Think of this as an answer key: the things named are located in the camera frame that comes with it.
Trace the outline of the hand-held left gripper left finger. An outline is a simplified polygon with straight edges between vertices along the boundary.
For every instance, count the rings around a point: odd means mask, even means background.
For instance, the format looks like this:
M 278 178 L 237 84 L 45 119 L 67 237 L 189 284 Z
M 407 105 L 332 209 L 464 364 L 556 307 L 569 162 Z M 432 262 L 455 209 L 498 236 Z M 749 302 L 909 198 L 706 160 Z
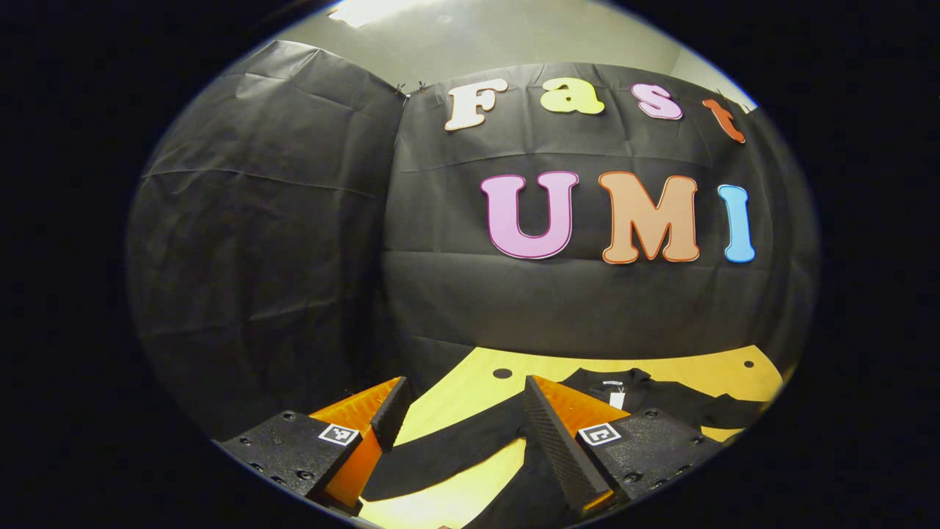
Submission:
M 397 376 L 320 411 L 280 411 L 220 446 L 302 497 L 356 512 L 410 405 L 407 378 Z

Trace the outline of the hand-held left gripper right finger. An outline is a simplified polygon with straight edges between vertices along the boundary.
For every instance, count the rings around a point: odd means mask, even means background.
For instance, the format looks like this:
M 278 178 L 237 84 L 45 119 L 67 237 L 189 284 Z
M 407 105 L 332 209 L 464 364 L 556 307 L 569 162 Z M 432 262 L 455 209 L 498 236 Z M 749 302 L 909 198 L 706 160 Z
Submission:
M 578 515 L 641 501 L 725 447 L 660 409 L 628 413 L 540 376 L 527 376 L 524 405 Z

